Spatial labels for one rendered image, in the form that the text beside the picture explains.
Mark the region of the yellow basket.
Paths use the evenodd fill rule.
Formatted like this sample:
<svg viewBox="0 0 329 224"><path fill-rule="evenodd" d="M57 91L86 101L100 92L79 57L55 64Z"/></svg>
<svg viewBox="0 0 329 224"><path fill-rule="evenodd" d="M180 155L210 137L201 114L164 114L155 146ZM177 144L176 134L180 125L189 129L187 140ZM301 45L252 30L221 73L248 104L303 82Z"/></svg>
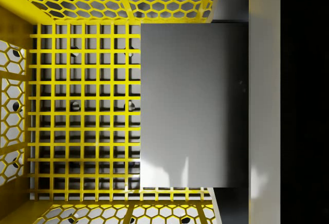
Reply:
<svg viewBox="0 0 329 224"><path fill-rule="evenodd" d="M141 25L215 0L0 0L0 224L222 224L205 187L141 186Z"/></svg>

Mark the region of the grey cube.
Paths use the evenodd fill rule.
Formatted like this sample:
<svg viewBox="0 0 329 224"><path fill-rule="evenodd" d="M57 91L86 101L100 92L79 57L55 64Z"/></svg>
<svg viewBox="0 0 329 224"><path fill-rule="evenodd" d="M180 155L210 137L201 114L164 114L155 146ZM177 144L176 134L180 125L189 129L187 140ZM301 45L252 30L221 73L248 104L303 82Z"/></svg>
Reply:
<svg viewBox="0 0 329 224"><path fill-rule="evenodd" d="M141 27L141 163L146 187L248 184L246 23Z"/></svg>

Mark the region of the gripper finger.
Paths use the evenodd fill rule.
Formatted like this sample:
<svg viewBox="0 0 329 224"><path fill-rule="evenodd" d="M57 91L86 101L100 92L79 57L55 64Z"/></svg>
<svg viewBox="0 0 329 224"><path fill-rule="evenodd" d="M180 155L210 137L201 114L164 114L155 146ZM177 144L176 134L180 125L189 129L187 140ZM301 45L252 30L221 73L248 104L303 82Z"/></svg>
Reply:
<svg viewBox="0 0 329 224"><path fill-rule="evenodd" d="M214 0L211 23L248 23L249 0Z"/></svg>
<svg viewBox="0 0 329 224"><path fill-rule="evenodd" d="M249 224L248 188L214 188L222 224Z"/></svg>

